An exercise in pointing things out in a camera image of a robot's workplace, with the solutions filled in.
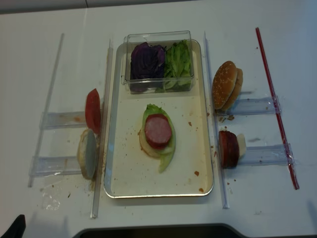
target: tomato slice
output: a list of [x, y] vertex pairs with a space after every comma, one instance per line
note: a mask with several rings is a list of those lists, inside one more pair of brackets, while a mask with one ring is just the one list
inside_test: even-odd
[[93, 130], [95, 134], [99, 134], [101, 129], [101, 112], [97, 89], [94, 89], [87, 95], [85, 118], [87, 127]]

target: black object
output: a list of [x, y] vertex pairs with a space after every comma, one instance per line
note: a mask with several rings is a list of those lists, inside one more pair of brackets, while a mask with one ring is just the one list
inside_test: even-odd
[[75, 237], [80, 238], [244, 238], [232, 227], [218, 225], [166, 226], [145, 228], [119, 228], [107, 230], [85, 230]]
[[1, 238], [22, 238], [25, 228], [25, 216], [19, 215]]

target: clear plastic container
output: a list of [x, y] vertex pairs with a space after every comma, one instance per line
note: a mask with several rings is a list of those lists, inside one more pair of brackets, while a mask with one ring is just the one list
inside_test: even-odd
[[[179, 43], [186, 40], [189, 55], [190, 65], [188, 76], [181, 77], [161, 77], [161, 78], [140, 78], [131, 72], [131, 54], [136, 46], [147, 42], [150, 46], [161, 45], [165, 52], [172, 47], [174, 43]], [[124, 84], [127, 90], [131, 93], [145, 92], [175, 92], [189, 91], [194, 85], [194, 72], [192, 63], [192, 43], [189, 31], [151, 33], [151, 34], [134, 34], [128, 35], [124, 42], [127, 46], [126, 64], [122, 74], [124, 74]]]

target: red cabbage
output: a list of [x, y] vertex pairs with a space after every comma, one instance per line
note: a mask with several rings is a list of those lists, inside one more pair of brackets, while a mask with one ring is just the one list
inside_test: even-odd
[[[164, 61], [165, 51], [162, 46], [149, 46], [147, 42], [136, 46], [131, 54], [131, 80], [163, 78]], [[149, 86], [160, 87], [161, 83], [157, 84], [131, 83], [130, 89], [134, 92], [144, 92]]]

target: top bun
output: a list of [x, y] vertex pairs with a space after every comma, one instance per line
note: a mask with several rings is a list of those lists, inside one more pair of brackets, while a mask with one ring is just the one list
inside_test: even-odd
[[236, 101], [236, 99], [238, 98], [238, 96], [241, 92], [242, 83], [243, 83], [243, 72], [239, 68], [237, 68], [237, 70], [238, 70], [238, 75], [237, 75], [236, 85], [234, 86], [234, 89], [233, 89], [230, 97], [228, 98], [227, 102], [221, 108], [222, 111], [228, 110], [233, 105], [233, 103]]
[[214, 108], [221, 109], [228, 101], [236, 84], [238, 70], [233, 62], [227, 61], [220, 66], [212, 82]]

